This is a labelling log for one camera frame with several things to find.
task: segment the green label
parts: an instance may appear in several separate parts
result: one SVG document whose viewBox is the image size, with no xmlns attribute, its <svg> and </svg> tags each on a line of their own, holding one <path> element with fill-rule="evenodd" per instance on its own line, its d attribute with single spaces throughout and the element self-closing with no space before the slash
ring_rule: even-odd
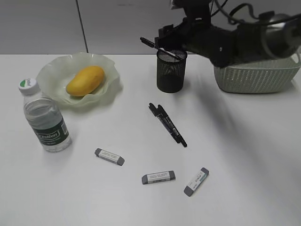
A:
<svg viewBox="0 0 301 226">
<path fill-rule="evenodd" d="M 62 119 L 59 124 L 57 124 L 52 128 L 49 129 L 33 128 L 33 131 L 37 135 L 41 144 L 47 146 L 58 145 L 69 136 L 69 132 L 67 130 L 64 119 Z"/>
<path fill-rule="evenodd" d="M 28 86 L 31 86 L 31 84 L 30 84 L 30 81 L 31 81 L 31 79 L 24 79 L 21 83 L 20 83 L 20 86 L 21 87 L 28 87 Z"/>
</svg>

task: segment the bottle cap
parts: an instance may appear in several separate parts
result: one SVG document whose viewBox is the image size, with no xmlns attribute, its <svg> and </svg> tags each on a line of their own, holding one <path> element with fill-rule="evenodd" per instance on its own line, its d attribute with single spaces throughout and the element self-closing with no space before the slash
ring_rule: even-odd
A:
<svg viewBox="0 0 301 226">
<path fill-rule="evenodd" d="M 19 83 L 19 90 L 24 96 L 31 96 L 41 91 L 35 79 L 24 79 Z"/>
</svg>

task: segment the pen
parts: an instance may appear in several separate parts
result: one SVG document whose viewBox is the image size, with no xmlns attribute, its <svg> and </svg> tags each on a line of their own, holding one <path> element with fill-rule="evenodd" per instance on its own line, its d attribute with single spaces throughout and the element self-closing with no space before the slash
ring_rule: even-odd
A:
<svg viewBox="0 0 301 226">
<path fill-rule="evenodd" d="M 162 113 L 165 121 L 170 125 L 173 134 L 177 137 L 177 139 L 182 143 L 184 147 L 187 147 L 187 143 L 185 142 L 184 138 L 181 136 L 180 132 L 175 127 L 174 123 L 171 121 L 170 117 L 168 116 L 168 114 L 166 113 L 166 111 L 161 105 L 158 105 L 158 111 Z"/>
<path fill-rule="evenodd" d="M 163 126 L 167 129 L 167 131 L 169 132 L 169 134 L 173 137 L 173 139 L 177 142 L 180 143 L 180 140 L 178 139 L 178 137 L 174 134 L 173 130 L 169 127 L 168 122 L 165 121 L 163 114 L 160 113 L 157 108 L 155 107 L 155 105 L 153 105 L 152 103 L 150 103 L 149 109 L 151 110 L 151 112 L 154 114 L 155 117 L 157 117 L 160 122 L 163 124 Z"/>
<path fill-rule="evenodd" d="M 165 54 L 171 56 L 172 58 L 174 58 L 174 59 L 176 59 L 176 60 L 180 60 L 180 61 L 183 60 L 182 58 L 180 58 L 179 56 L 177 56 L 177 55 L 174 54 L 174 53 L 168 52 L 168 51 L 166 51 L 166 50 L 163 49 L 163 48 L 157 48 L 156 45 L 155 45 L 155 43 L 153 43 L 153 42 L 150 41 L 150 40 L 147 40 L 146 38 L 141 37 L 140 40 L 141 40 L 141 42 L 142 42 L 143 44 L 145 44 L 145 45 L 147 45 L 147 46 L 149 46 L 149 47 L 151 47 L 151 48 L 155 48 L 155 49 L 157 49 L 157 50 L 160 50 L 160 51 L 162 51 L 163 53 L 165 53 Z"/>
</svg>

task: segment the plate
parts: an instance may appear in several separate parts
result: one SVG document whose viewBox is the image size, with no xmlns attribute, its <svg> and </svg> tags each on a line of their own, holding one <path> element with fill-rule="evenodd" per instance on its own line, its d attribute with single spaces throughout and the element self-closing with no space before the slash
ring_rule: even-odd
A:
<svg viewBox="0 0 301 226">
<path fill-rule="evenodd" d="M 63 105 L 85 106 L 88 103 L 99 101 L 112 82 L 119 78 L 119 73 L 114 65 L 114 61 L 103 55 L 76 53 L 58 57 L 45 65 L 36 80 L 41 90 L 53 100 Z M 71 96 L 67 93 L 66 86 L 81 69 L 88 66 L 102 67 L 105 79 L 92 93 L 84 97 Z"/>
</svg>

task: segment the white plastic basket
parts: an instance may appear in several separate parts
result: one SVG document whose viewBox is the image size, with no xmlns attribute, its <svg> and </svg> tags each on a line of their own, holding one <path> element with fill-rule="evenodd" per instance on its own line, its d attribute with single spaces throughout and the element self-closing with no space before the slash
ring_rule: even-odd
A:
<svg viewBox="0 0 301 226">
<path fill-rule="evenodd" d="M 214 74 L 218 86 L 225 92 L 275 93 L 294 78 L 300 67 L 300 54 L 295 54 L 280 60 L 215 67 Z"/>
</svg>

